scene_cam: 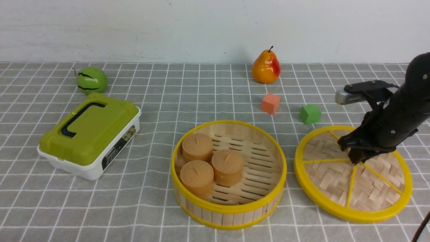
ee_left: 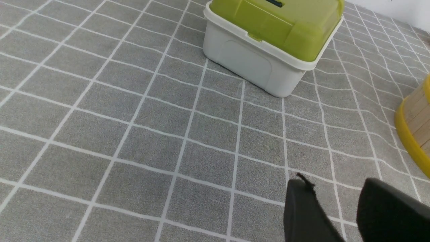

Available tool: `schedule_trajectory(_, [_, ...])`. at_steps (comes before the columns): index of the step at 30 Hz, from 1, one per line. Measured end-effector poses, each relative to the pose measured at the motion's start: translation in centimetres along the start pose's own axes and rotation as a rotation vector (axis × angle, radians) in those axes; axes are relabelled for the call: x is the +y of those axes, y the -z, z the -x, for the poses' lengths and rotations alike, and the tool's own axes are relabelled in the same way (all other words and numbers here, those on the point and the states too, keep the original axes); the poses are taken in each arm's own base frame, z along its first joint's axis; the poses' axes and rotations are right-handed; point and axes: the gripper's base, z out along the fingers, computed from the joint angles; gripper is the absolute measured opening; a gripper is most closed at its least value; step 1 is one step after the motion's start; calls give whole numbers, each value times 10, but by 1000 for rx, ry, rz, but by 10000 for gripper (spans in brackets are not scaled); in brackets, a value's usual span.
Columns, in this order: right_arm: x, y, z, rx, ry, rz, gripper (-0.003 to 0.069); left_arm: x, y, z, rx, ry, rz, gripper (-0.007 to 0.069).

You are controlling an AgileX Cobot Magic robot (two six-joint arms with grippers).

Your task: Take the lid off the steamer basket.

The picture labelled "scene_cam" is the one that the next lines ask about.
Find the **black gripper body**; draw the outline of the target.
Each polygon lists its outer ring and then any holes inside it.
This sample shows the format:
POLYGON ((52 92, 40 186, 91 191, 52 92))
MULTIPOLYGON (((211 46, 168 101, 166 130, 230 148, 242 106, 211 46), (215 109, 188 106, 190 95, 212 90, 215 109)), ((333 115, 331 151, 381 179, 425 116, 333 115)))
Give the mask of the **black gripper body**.
POLYGON ((361 125, 338 140, 342 151, 359 148, 375 150, 378 154, 390 153, 418 130, 418 113, 383 111, 371 112, 361 125))

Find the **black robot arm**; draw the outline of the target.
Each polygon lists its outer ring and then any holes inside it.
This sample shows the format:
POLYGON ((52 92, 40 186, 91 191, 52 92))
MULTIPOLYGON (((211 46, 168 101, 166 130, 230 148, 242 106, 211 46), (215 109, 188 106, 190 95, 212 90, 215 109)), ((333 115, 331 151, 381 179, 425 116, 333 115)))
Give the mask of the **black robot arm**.
POLYGON ((349 105, 367 101, 371 111, 361 125, 338 140, 342 151, 349 150, 353 164, 392 153, 430 116, 430 54, 416 56, 406 69, 401 86, 374 80, 345 85, 335 94, 335 102, 349 105))

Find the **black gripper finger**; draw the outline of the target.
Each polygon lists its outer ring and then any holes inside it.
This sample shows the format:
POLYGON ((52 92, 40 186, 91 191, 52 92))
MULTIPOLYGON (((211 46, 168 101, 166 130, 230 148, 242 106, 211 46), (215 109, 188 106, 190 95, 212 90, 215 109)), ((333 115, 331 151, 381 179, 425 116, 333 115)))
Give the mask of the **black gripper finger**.
POLYGON ((348 157, 353 164, 365 163, 367 160, 378 156, 375 150, 363 150, 359 148, 351 148, 348 157))

